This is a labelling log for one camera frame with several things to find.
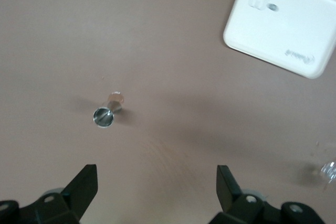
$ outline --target white rectangular device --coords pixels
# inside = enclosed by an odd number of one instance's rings
[[[236,0],[224,30],[238,51],[310,79],[336,45],[336,0]]]

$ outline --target small metal knob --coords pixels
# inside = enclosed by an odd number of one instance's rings
[[[120,92],[111,93],[107,102],[94,112],[93,121],[100,128],[109,127],[113,123],[114,115],[121,111],[123,102],[124,97]]]

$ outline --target white plastic case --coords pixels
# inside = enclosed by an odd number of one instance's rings
[[[314,79],[336,45],[336,0],[236,0],[223,37],[233,49]]]

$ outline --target beige tabletop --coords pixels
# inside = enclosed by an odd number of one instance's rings
[[[0,0],[0,200],[97,164],[81,223],[208,223],[216,166],[336,223],[336,55],[309,80],[228,48],[234,0]],[[115,122],[94,111],[124,95]]]

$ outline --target clear plastic object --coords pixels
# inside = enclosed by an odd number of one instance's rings
[[[329,183],[336,180],[336,158],[323,165],[321,173],[329,180]]]

